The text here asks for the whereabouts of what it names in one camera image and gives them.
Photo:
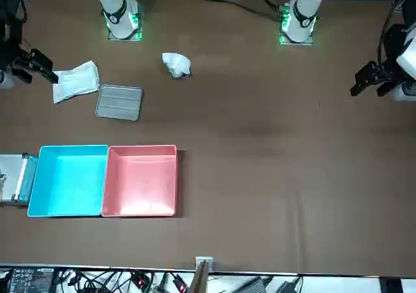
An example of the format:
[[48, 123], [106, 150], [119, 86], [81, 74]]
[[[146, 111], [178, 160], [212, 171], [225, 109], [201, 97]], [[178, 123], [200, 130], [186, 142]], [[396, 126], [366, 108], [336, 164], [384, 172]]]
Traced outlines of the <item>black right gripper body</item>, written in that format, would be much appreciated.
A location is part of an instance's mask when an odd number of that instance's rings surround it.
[[33, 49], [24, 50], [20, 47], [8, 48], [8, 73], [17, 75], [25, 71], [26, 73], [33, 72], [33, 65], [31, 59], [33, 58]]

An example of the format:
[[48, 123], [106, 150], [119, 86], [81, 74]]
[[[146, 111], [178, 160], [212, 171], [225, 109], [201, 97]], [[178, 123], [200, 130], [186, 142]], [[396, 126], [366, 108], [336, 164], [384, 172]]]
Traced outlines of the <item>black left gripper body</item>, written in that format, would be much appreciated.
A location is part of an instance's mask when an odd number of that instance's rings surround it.
[[396, 59], [386, 59], [381, 64], [370, 61], [372, 73], [371, 85], [391, 83], [394, 88], [403, 83], [402, 69], [397, 64]]

